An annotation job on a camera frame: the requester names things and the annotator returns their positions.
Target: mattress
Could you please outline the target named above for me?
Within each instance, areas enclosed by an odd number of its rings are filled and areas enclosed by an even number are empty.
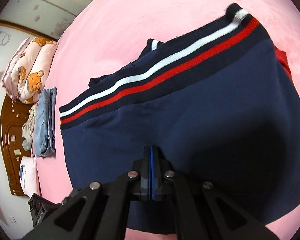
[[[300,95],[300,13],[290,0],[94,0],[59,40],[45,88],[57,87],[56,155],[37,160],[42,196],[61,201],[71,190],[60,133],[59,107],[87,89],[91,77],[114,73],[135,60],[148,38],[168,41],[205,25],[238,3],[287,53]],[[81,158],[84,152],[78,152]],[[300,205],[267,227],[282,240],[300,226]],[[128,230],[127,239],[175,239]]]

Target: denim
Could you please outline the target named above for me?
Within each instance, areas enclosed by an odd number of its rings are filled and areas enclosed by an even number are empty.
[[[57,89],[43,89],[37,104],[33,148],[36,157],[47,157],[56,152],[54,115]]]

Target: white wall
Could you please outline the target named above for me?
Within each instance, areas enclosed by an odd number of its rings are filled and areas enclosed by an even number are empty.
[[[10,0],[1,20],[14,22],[56,39],[93,0]]]
[[[34,36],[0,26],[0,113],[6,95],[6,91],[1,86],[3,73],[12,55],[27,37]],[[28,197],[14,196],[10,193],[0,148],[0,225],[11,239],[21,238],[32,229],[28,200]],[[9,216],[13,216],[17,223],[11,223]]]

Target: wall socket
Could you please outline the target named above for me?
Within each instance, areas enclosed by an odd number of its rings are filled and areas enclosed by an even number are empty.
[[[10,220],[10,222],[12,224],[16,224],[17,223],[16,220],[15,220],[15,218],[13,216],[9,216],[9,220]]]

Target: silver bolt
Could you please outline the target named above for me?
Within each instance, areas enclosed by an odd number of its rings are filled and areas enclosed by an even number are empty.
[[[203,182],[202,187],[205,189],[211,189],[213,187],[213,184],[209,181]]]
[[[92,182],[90,183],[89,187],[94,190],[94,189],[98,189],[100,187],[100,183],[99,182]]]
[[[129,178],[135,178],[136,176],[138,176],[138,173],[136,171],[129,171],[128,172],[128,177]]]
[[[166,171],[164,173],[164,176],[166,176],[167,178],[172,178],[175,175],[174,171]]]

